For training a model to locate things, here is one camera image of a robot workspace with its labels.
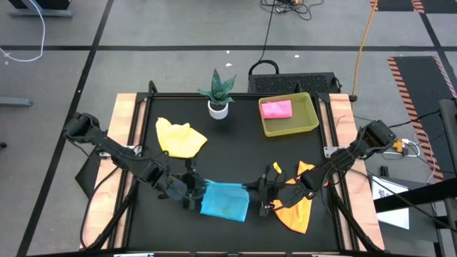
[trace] white pot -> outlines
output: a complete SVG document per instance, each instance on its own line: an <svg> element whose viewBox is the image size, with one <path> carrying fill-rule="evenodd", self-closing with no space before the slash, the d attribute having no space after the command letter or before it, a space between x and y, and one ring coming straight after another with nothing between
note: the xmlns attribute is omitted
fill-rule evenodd
<svg viewBox="0 0 457 257"><path fill-rule="evenodd" d="M208 101L208 110L209 110L209 115L213 117L214 119L223 119L229 114L229 103L226 104L226 106L220 110L220 111L215 111L211 108L211 101Z"/></svg>

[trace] blue cloth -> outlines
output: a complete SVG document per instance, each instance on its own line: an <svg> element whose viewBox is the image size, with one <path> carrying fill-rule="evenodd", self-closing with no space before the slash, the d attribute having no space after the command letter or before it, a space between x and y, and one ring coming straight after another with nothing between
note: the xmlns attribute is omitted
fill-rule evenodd
<svg viewBox="0 0 457 257"><path fill-rule="evenodd" d="M249 193L239 183L208 182L200 214L244 222Z"/></svg>

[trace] towel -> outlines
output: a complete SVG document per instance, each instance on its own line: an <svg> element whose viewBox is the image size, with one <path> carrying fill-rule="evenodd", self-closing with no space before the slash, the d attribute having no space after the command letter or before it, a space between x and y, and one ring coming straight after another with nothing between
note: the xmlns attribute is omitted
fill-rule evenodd
<svg viewBox="0 0 457 257"><path fill-rule="evenodd" d="M283 119L292 117L291 100L268 102L261 104L264 119Z"/></svg>
<svg viewBox="0 0 457 257"><path fill-rule="evenodd" d="M239 183L208 182L201 202L201 214L244 222L249 193Z"/></svg>
<svg viewBox="0 0 457 257"><path fill-rule="evenodd" d="M208 141L205 136L191 128L190 124L171 125L165 118L157 120L156 130L162 151L168 151L170 157L192 158Z"/></svg>
<svg viewBox="0 0 457 257"><path fill-rule="evenodd" d="M314 168L314 165L300 161L297 176L301 175L305 171L311 170L312 168ZM295 180L292 178L287 181L287 184L295 184ZM303 198L296 205L290 208L281 208L275 211L275 213L279 220L288 228L295 232L305 234L308 229L309 218L311 215L311 203L312 200ZM273 204L274 208L278 208L283 205L280 200L274 200Z"/></svg>

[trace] succulent plant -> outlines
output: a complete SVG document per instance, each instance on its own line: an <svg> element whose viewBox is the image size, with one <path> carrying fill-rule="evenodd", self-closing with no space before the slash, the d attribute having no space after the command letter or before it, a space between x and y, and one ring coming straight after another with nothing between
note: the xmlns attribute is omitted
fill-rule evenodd
<svg viewBox="0 0 457 257"><path fill-rule="evenodd" d="M211 90L204 91L198 89L197 91L201 95L208 97L211 103L225 106L227 103L234 101L229 96L229 93L233 88L233 85L235 84L235 78L236 75L233 78L227 79L226 81L222 82L221 77L217 73L217 70L214 69L213 80L211 82Z"/></svg>

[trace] green tray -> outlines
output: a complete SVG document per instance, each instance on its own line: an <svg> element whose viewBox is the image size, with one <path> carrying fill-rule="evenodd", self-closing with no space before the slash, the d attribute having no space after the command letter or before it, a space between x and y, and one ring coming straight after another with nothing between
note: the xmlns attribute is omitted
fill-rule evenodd
<svg viewBox="0 0 457 257"><path fill-rule="evenodd" d="M291 100L292 117L285 119L264 119L261 115L261 104L268 102ZM272 96L258 100L258 109L265 136L282 136L290 133L311 131L319 126L319 119L308 93Z"/></svg>

